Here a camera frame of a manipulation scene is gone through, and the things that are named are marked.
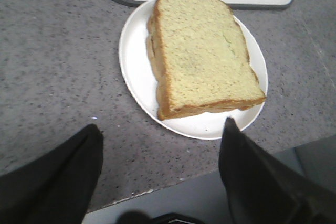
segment bread slice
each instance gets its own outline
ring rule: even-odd
[[[160,120],[265,101],[241,28],[223,1],[157,0],[148,30]]]

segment countertop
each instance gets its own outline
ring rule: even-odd
[[[0,175],[94,123],[104,165],[89,211],[217,170],[220,140],[194,140],[154,122],[119,67],[134,8],[111,0],[0,0]],[[244,132],[270,153],[336,133],[336,2],[234,10],[269,75],[267,102]]]

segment plate rim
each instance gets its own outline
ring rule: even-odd
[[[125,70],[125,66],[122,64],[122,61],[123,61],[123,47],[122,47],[122,43],[124,41],[124,37],[125,37],[125,33],[127,32],[127,28],[129,26],[129,23],[132,22],[133,20],[133,17],[141,10],[143,9],[146,5],[151,5],[151,4],[154,4],[154,1],[156,0],[148,0],[148,1],[145,1],[144,3],[142,3],[140,6],[138,6],[132,13],[131,15],[128,17],[128,19],[126,20],[126,22],[124,23],[124,26],[121,30],[121,34],[120,34],[120,38],[119,38],[119,66],[120,66],[120,69],[121,69],[121,73],[122,73],[122,76],[123,76],[123,79],[124,79],[124,82],[128,88],[128,90],[130,91],[130,93],[132,94],[133,98],[135,99],[135,101],[137,102],[137,104],[142,108],[142,110],[144,112],[146,112],[147,115],[149,115],[154,121],[156,121],[159,125],[165,127],[166,129],[172,131],[172,132],[175,132],[179,135],[182,135],[182,136],[186,136],[186,137],[189,137],[189,138],[193,138],[193,139],[199,139],[199,140],[217,140],[217,139],[221,139],[222,137],[219,136],[219,137],[201,137],[201,136],[195,136],[195,135],[189,135],[189,134],[186,134],[186,133],[183,133],[183,132],[180,132],[178,130],[175,130],[173,128],[171,128],[170,126],[164,124],[163,122],[164,121],[160,121],[158,118],[156,118],[155,116],[153,116],[147,108],[144,107],[144,105],[139,101],[138,97],[135,95],[133,89],[131,89],[131,83],[129,82],[129,80],[126,78],[126,70]],[[267,71],[267,66],[266,66],[266,62],[265,62],[265,58],[264,58],[264,55],[258,45],[258,42],[256,41],[255,37],[253,36],[253,34],[247,29],[247,27],[236,17],[234,16],[234,19],[235,21],[239,24],[239,26],[244,29],[246,29],[249,34],[251,35],[251,39],[253,39],[253,42],[257,45],[258,47],[258,50],[260,51],[260,54],[261,54],[261,57],[262,57],[262,64],[264,65],[265,67],[265,80],[266,80],[266,86],[265,86],[265,96],[267,96],[267,92],[268,92],[268,71]],[[244,127],[242,127],[240,130],[243,131],[245,130],[246,128],[248,128],[254,121],[255,119],[259,116],[259,114],[261,113],[263,107],[265,105],[265,102],[263,102],[262,104],[259,104],[260,108],[258,109],[257,113],[255,114],[255,116],[252,118],[252,120],[250,120],[250,122],[248,124],[246,124]]]

